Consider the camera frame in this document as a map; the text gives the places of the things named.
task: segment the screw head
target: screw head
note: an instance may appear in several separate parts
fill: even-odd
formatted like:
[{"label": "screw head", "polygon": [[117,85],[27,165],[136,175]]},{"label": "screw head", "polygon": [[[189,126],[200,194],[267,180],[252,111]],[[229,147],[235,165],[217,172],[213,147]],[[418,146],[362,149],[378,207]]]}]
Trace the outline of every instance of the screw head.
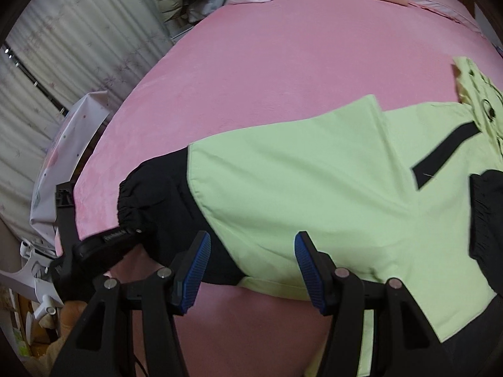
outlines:
[{"label": "screw head", "polygon": [[335,270],[335,275],[339,278],[347,278],[349,276],[349,271],[346,268],[337,268]]},{"label": "screw head", "polygon": [[400,289],[403,286],[403,283],[400,279],[391,278],[389,280],[389,286],[391,286],[393,289]]},{"label": "screw head", "polygon": [[104,283],[105,288],[113,289],[117,286],[117,281],[114,278],[107,279]]},{"label": "screw head", "polygon": [[169,278],[171,276],[171,273],[171,269],[169,268],[160,268],[158,270],[158,277],[162,279]]}]

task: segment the pink blanket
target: pink blanket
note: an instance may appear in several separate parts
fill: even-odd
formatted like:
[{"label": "pink blanket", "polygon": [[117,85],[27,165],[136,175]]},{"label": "pink blanket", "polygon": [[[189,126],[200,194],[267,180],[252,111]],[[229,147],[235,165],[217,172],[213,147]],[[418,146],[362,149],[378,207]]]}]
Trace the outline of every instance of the pink blanket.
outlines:
[{"label": "pink blanket", "polygon": [[[212,134],[312,117],[371,93],[383,109],[457,101],[453,56],[472,58],[503,88],[503,60],[484,37],[421,8],[377,0],[223,7],[159,61],[106,129],[75,188],[79,234],[117,225],[119,183],[139,163]],[[145,255],[134,251],[114,276],[151,273]],[[191,377],[300,377],[328,324],[310,302],[209,284],[177,319]]]}]

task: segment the black mechanical device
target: black mechanical device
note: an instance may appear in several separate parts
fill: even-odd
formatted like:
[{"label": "black mechanical device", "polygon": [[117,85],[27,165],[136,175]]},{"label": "black mechanical device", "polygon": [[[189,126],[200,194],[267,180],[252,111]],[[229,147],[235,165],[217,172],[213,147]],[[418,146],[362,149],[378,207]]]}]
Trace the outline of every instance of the black mechanical device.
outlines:
[{"label": "black mechanical device", "polygon": [[[190,249],[143,281],[120,284],[102,274],[150,231],[115,228],[79,241],[73,184],[57,187],[57,224],[64,254],[50,271],[63,301],[89,302],[59,354],[51,377],[134,377],[131,311],[142,310],[149,377],[189,377],[173,321],[194,304],[210,255],[200,231]],[[306,232],[295,256],[313,305],[332,316],[318,377],[356,377],[364,311],[374,311],[371,377],[450,377],[452,366],[437,335],[405,285],[362,281],[318,252]]]}]

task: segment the blue gripper pad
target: blue gripper pad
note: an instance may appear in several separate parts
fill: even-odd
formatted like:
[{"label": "blue gripper pad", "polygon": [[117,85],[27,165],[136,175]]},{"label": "blue gripper pad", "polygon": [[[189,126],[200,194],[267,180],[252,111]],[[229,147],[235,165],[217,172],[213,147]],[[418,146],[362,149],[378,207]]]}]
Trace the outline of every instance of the blue gripper pad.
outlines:
[{"label": "blue gripper pad", "polygon": [[187,251],[184,262],[174,279],[174,295],[177,298],[173,303],[182,314],[187,313],[196,301],[210,253],[210,235],[205,231],[200,231]]},{"label": "blue gripper pad", "polygon": [[[320,270],[325,272],[325,268],[323,268],[323,263],[318,258],[318,251],[305,231],[301,231],[295,236],[294,245],[295,257],[311,302],[321,314],[325,315],[328,311],[325,299],[328,286],[326,281],[331,282],[331,276],[330,274],[320,273]],[[327,275],[329,278],[324,282],[323,276],[327,277]]]}]

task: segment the blue rubber tip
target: blue rubber tip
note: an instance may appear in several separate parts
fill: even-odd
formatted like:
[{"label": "blue rubber tip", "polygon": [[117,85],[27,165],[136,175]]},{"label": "blue rubber tip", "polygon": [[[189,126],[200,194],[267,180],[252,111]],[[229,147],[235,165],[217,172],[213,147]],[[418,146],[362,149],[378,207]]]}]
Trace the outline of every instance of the blue rubber tip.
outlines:
[{"label": "blue rubber tip", "polygon": [[311,302],[321,314],[325,314],[327,305],[324,297],[323,282],[300,233],[295,236],[294,245],[295,257],[297,258],[297,263],[299,264]]},{"label": "blue rubber tip", "polygon": [[180,302],[179,309],[183,314],[187,313],[196,301],[199,285],[201,285],[204,271],[210,259],[210,253],[210,236],[206,233],[195,254],[192,265],[182,281],[182,301]]}]

